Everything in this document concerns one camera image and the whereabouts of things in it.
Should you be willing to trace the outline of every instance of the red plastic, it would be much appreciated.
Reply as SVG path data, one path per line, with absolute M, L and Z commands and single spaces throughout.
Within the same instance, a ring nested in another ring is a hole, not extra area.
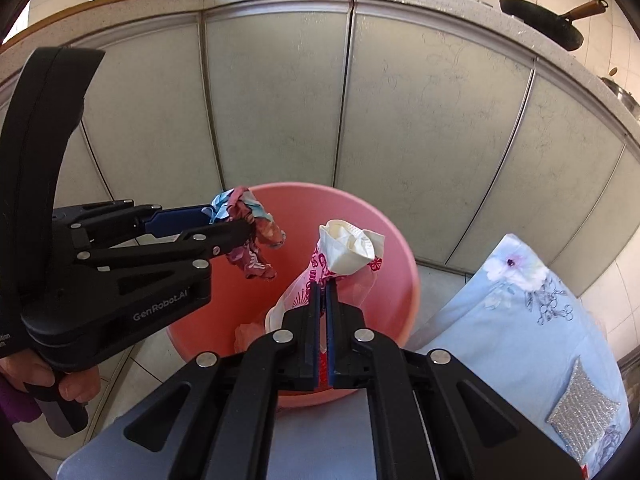
M 212 302 L 173 323 L 169 336 L 185 361 L 203 351 L 234 352 L 234 331 L 243 323 L 264 322 L 267 311 L 305 270 L 318 242 L 318 226 L 342 219 L 385 235 L 382 269 L 362 305 L 367 326 L 407 342 L 420 304 L 420 280 L 414 255 L 400 231 L 380 211 L 349 193 L 317 184 L 279 182 L 252 187 L 256 198 L 286 232 L 277 250 L 264 249 L 277 277 L 246 280 L 226 258 L 212 260 Z M 280 395 L 280 406 L 311 406 L 338 399 L 349 390 Z

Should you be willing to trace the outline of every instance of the stainless steel pot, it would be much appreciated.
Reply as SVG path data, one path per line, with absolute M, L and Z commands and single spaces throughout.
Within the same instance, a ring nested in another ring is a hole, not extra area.
M 631 112 L 631 115 L 633 115 L 636 120 L 640 119 L 640 105 L 638 101 L 622 88 L 622 86 L 613 81 L 613 79 L 609 79 L 608 77 L 601 77 L 600 79 L 602 79 L 602 82 L 616 95 L 618 100 L 625 105 L 625 108 Z

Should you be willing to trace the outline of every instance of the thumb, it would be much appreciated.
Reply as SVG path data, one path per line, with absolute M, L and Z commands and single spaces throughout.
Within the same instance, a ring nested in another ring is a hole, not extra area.
M 53 386 L 53 371 L 33 350 L 26 349 L 0 359 L 0 368 L 9 377 L 36 386 Z

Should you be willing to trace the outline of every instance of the silver glitter patch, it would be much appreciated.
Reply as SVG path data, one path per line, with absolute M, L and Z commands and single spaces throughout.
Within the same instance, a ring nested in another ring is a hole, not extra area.
M 620 407 L 593 385 L 578 357 L 569 385 L 546 420 L 566 442 L 569 453 L 579 462 L 604 435 Z

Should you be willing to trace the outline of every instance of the purple sleeve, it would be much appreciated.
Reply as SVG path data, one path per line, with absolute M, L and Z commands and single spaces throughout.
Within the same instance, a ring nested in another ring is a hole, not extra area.
M 0 410 L 10 424 L 33 422 L 42 412 L 29 394 L 19 392 L 0 374 Z

